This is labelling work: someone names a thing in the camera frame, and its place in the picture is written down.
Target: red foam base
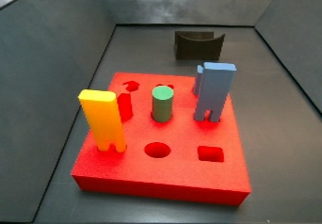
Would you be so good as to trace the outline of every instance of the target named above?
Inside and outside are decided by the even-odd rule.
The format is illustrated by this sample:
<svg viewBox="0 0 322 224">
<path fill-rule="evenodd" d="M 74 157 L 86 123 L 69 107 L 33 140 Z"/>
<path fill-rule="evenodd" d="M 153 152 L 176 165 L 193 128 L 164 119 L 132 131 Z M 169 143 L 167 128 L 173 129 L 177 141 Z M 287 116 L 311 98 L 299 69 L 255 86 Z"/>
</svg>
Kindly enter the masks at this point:
<svg viewBox="0 0 322 224">
<path fill-rule="evenodd" d="M 193 121 L 192 77 L 117 73 L 108 89 L 118 93 L 127 81 L 139 83 L 131 92 L 133 117 L 122 123 L 127 151 L 98 152 L 89 132 L 72 170 L 80 189 L 239 205 L 249 183 L 229 97 L 219 123 Z M 175 90 L 172 119 L 165 123 L 151 118 L 157 84 Z M 160 150 L 160 144 L 155 150 L 153 145 L 145 148 L 153 142 L 165 144 L 171 152 Z"/>
</svg>

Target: gray wall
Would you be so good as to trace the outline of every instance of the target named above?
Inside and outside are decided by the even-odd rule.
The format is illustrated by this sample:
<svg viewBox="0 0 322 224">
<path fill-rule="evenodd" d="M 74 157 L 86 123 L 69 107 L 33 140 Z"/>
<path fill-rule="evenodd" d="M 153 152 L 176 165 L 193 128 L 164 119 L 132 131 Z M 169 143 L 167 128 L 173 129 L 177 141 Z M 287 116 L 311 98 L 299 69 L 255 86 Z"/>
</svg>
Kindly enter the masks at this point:
<svg viewBox="0 0 322 224">
<path fill-rule="evenodd" d="M 273 0 L 255 25 L 322 112 L 322 0 Z"/>
<path fill-rule="evenodd" d="M 221 24 L 257 22 L 271 0 L 104 0 L 117 24 Z"/>
<path fill-rule="evenodd" d="M 33 219 L 113 28 L 97 0 L 0 11 L 0 221 Z"/>
</svg>

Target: green cylinder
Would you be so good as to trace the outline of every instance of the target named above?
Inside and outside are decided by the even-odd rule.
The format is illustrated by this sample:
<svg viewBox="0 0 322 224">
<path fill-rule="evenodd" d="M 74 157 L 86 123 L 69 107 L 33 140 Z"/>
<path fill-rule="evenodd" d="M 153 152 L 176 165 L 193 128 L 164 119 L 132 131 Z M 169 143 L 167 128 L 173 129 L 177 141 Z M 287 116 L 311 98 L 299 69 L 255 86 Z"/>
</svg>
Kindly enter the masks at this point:
<svg viewBox="0 0 322 224">
<path fill-rule="evenodd" d="M 152 119 L 167 122 L 172 116 L 173 89 L 157 86 L 152 90 Z"/>
</svg>

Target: round hole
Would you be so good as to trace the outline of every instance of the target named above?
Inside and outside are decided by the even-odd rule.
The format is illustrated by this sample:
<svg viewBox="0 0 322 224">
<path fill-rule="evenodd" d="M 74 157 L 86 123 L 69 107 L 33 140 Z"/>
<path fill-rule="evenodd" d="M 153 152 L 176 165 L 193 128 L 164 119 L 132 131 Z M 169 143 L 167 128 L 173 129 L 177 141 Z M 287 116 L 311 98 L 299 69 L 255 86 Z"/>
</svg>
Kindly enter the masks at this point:
<svg viewBox="0 0 322 224">
<path fill-rule="evenodd" d="M 165 144 L 153 142 L 145 145 L 144 152 L 152 158 L 163 158 L 171 153 L 171 149 Z"/>
</svg>

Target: black object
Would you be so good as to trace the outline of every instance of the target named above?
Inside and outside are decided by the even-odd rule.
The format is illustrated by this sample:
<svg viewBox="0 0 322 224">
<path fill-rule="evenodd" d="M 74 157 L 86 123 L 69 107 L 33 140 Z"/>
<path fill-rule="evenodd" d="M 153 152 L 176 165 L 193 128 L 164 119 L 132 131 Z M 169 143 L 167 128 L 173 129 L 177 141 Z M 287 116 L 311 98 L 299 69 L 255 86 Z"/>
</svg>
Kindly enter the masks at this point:
<svg viewBox="0 0 322 224">
<path fill-rule="evenodd" d="M 213 32 L 175 32 L 176 59 L 219 60 L 225 34 L 213 39 Z"/>
</svg>

